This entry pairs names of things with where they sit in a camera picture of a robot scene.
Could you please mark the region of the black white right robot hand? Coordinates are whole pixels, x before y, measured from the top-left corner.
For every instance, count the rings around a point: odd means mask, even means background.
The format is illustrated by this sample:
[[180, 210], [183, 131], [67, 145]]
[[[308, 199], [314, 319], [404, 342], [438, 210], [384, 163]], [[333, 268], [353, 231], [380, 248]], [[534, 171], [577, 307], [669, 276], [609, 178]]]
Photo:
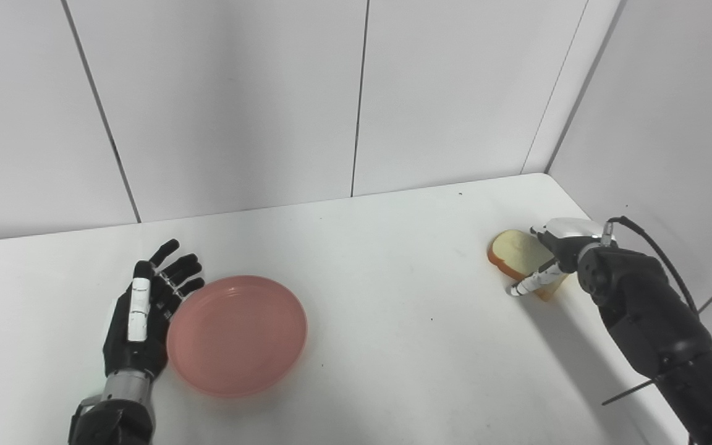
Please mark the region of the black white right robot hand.
[[530, 233], [552, 254], [552, 259], [509, 286], [507, 294], [513, 297], [542, 290], [557, 279], [575, 273], [587, 248], [601, 245], [604, 240], [604, 226], [590, 219], [551, 219], [541, 226], [532, 226]]

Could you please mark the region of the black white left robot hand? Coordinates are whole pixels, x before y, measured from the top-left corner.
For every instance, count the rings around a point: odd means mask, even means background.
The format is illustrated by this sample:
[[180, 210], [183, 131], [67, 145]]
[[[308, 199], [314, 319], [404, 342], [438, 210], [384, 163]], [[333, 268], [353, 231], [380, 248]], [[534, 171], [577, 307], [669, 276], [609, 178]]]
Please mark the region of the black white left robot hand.
[[150, 280], [149, 307], [146, 313], [146, 338], [127, 338], [131, 287], [117, 299], [106, 340], [103, 344], [104, 374], [133, 369], [155, 379], [169, 363], [167, 334], [173, 316], [184, 299], [200, 290], [205, 281], [201, 276], [200, 259], [194, 254], [179, 257], [165, 268], [161, 264], [180, 248], [176, 239], [164, 243], [149, 260], [139, 260], [135, 272]]

